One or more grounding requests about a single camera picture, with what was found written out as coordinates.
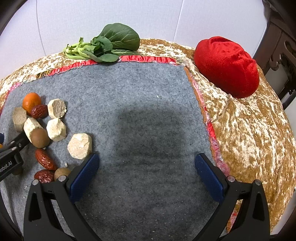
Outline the grey felt mat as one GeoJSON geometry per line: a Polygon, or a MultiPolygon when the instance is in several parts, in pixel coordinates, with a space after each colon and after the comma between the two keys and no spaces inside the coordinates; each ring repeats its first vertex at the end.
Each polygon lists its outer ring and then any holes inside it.
{"type": "Polygon", "coordinates": [[[67,136],[48,148],[58,166],[79,165],[67,150],[74,134],[92,138],[100,166],[77,207],[102,240],[192,240],[203,228],[217,203],[194,157],[212,155],[183,66],[89,65],[23,84],[1,114],[6,141],[17,135],[12,113],[29,92],[67,105],[67,136]]]}

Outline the orange tangerine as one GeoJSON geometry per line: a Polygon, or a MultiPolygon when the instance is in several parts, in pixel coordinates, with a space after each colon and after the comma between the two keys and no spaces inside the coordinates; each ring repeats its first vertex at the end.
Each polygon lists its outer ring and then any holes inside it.
{"type": "Polygon", "coordinates": [[[23,98],[22,108],[31,115],[32,109],[40,104],[42,104],[41,97],[35,92],[30,92],[23,98]]]}

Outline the green bok choy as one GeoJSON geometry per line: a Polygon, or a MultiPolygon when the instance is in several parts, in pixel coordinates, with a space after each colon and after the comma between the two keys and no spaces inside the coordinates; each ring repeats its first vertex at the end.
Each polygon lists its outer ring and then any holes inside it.
{"type": "Polygon", "coordinates": [[[140,37],[131,27],[122,23],[106,25],[90,42],[81,37],[76,44],[67,45],[64,55],[73,60],[93,60],[112,63],[120,56],[139,55],[140,37]]]}

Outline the brown longan fruit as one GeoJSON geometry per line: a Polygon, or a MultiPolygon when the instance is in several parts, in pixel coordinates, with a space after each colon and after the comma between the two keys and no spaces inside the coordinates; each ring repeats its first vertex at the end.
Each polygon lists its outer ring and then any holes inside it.
{"type": "Polygon", "coordinates": [[[69,176],[71,170],[69,168],[58,168],[54,173],[54,180],[58,180],[60,176],[69,176]]]}
{"type": "Polygon", "coordinates": [[[31,133],[31,142],[36,148],[45,148],[50,143],[47,131],[43,128],[37,128],[31,133]]]}

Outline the red velvet cushion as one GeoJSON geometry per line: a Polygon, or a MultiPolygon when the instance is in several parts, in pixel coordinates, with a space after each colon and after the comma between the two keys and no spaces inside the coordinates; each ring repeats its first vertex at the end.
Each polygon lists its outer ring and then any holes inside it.
{"type": "Polygon", "coordinates": [[[249,97],[259,86],[256,61],[239,44],[224,37],[201,40],[194,62],[211,83],[235,98],[249,97]]]}

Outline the red jujube date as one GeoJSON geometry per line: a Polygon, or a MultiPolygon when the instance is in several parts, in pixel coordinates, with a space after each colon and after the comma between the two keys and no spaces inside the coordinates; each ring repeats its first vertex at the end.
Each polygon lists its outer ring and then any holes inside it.
{"type": "Polygon", "coordinates": [[[31,111],[31,116],[35,119],[45,118],[48,116],[48,106],[46,104],[35,106],[31,111]]]}
{"type": "Polygon", "coordinates": [[[56,171],[58,169],[55,161],[48,155],[46,150],[36,149],[35,158],[47,170],[56,171]]]}
{"type": "Polygon", "coordinates": [[[54,172],[51,170],[40,170],[34,175],[34,179],[39,180],[41,183],[50,183],[54,181],[54,172]]]}

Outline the pale sugarcane chunk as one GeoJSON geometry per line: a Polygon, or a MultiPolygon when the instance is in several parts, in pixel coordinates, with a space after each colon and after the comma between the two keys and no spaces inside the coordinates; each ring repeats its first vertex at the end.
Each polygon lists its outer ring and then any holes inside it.
{"type": "Polygon", "coordinates": [[[63,100],[52,99],[48,103],[48,114],[51,119],[62,118],[66,113],[66,104],[63,100]]]}
{"type": "Polygon", "coordinates": [[[40,129],[40,128],[43,129],[43,127],[39,124],[39,122],[32,117],[27,118],[27,120],[23,125],[23,130],[30,142],[32,142],[31,135],[33,130],[40,129]]]}
{"type": "Polygon", "coordinates": [[[92,138],[86,133],[75,133],[67,145],[71,157],[85,159],[92,151],[92,138]]]}
{"type": "Polygon", "coordinates": [[[22,107],[14,108],[12,119],[15,130],[17,132],[22,132],[24,123],[27,120],[27,111],[22,107]]]}
{"type": "Polygon", "coordinates": [[[49,120],[46,126],[48,137],[54,141],[58,142],[66,138],[66,125],[59,118],[49,120]]]}

